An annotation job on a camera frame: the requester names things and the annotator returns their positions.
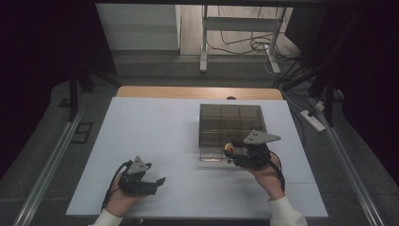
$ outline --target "dark wall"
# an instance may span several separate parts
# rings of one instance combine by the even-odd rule
[[[284,35],[301,50],[302,62],[317,67],[325,61],[347,13],[348,6],[294,8]]]
[[[73,67],[116,73],[94,3],[53,2],[0,3],[1,176]]]
[[[345,117],[399,185],[397,9],[380,1],[368,5],[340,54],[338,86]]]

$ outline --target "transparent container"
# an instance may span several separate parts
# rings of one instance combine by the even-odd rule
[[[243,141],[252,130],[266,132],[259,105],[200,105],[199,160],[230,162],[223,148],[232,140]],[[238,153],[245,149],[237,148]]]

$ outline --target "white board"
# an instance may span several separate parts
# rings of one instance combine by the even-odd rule
[[[137,155],[152,163],[143,181],[167,177],[155,196],[136,204],[132,218],[270,218],[267,194],[248,172],[199,161],[200,104],[260,105],[268,143],[282,162],[286,194],[305,217],[327,217],[285,101],[114,98],[67,211],[100,214],[117,168]]]

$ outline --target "power strip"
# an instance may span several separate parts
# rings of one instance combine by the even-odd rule
[[[304,110],[300,114],[315,130],[317,130],[317,132],[321,132],[326,129],[326,127],[314,116],[308,116],[308,110]]]

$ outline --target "hand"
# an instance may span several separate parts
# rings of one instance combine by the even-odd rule
[[[276,166],[280,166],[279,160],[273,153],[271,154],[271,161],[273,161]],[[266,191],[269,195],[270,200],[278,200],[284,197],[284,192],[279,185],[279,177],[275,170],[267,165],[263,169],[246,169],[250,172],[258,182],[258,184]]]
[[[120,182],[121,173],[115,179],[111,188],[111,196],[105,209],[108,213],[115,217],[122,217],[129,207],[136,202],[146,198],[147,196],[128,196],[125,192],[120,190],[118,183]]]

